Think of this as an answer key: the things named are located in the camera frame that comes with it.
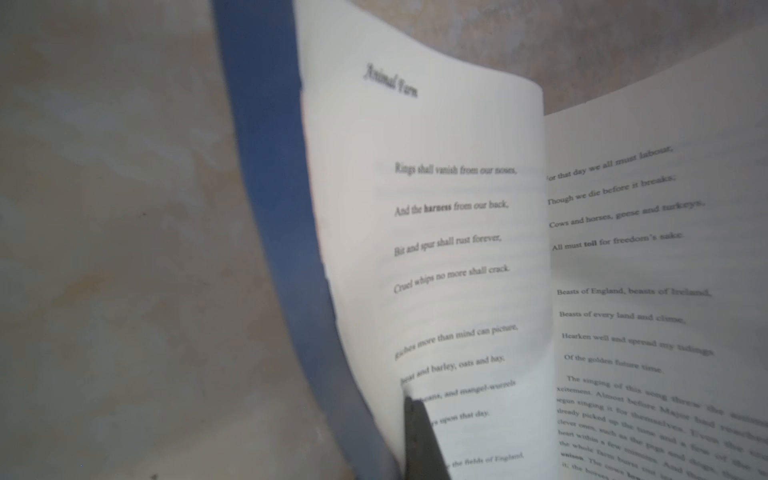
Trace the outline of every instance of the marble surface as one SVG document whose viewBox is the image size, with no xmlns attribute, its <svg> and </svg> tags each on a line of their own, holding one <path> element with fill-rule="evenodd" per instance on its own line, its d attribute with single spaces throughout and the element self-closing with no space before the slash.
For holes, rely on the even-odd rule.
<svg viewBox="0 0 768 480">
<path fill-rule="evenodd" d="M 556 111 L 760 0 L 356 0 Z M 286 334 L 204 0 L 0 2 L 0 478 L 351 478 Z"/>
</svg>

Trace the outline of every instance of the curved book page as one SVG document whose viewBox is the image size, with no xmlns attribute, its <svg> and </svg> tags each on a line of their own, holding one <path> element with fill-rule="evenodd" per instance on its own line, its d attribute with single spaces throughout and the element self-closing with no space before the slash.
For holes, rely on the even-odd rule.
<svg viewBox="0 0 768 480">
<path fill-rule="evenodd" d="M 295 9 L 323 265 L 379 430 L 404 465 L 409 394 L 453 479 L 554 478 L 541 89 L 340 0 Z"/>
</svg>

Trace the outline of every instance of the gray stone background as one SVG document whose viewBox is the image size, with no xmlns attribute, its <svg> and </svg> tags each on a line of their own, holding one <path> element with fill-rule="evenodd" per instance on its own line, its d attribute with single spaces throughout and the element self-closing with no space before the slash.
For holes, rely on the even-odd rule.
<svg viewBox="0 0 768 480">
<path fill-rule="evenodd" d="M 553 112 L 761 0 L 356 0 Z M 0 2 L 0 479 L 352 478 L 280 316 L 205 0 Z"/>
</svg>

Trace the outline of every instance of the book page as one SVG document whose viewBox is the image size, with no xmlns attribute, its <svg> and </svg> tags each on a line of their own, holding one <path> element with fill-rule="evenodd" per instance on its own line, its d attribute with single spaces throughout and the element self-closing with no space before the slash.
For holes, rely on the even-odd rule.
<svg viewBox="0 0 768 480">
<path fill-rule="evenodd" d="M 546 118 L 562 478 L 768 478 L 767 45 Z"/>
<path fill-rule="evenodd" d="M 541 89 L 295 5 L 323 263 L 382 435 L 404 465 L 410 395 L 454 480 L 554 478 Z"/>
</svg>

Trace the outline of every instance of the table surface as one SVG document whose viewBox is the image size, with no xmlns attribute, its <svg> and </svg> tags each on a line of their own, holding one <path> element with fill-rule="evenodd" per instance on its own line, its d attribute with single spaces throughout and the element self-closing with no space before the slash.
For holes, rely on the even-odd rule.
<svg viewBox="0 0 768 480">
<path fill-rule="evenodd" d="M 356 0 L 547 112 L 768 19 L 760 0 Z M 205 0 L 0 4 L 0 478 L 352 478 L 237 165 Z"/>
</svg>

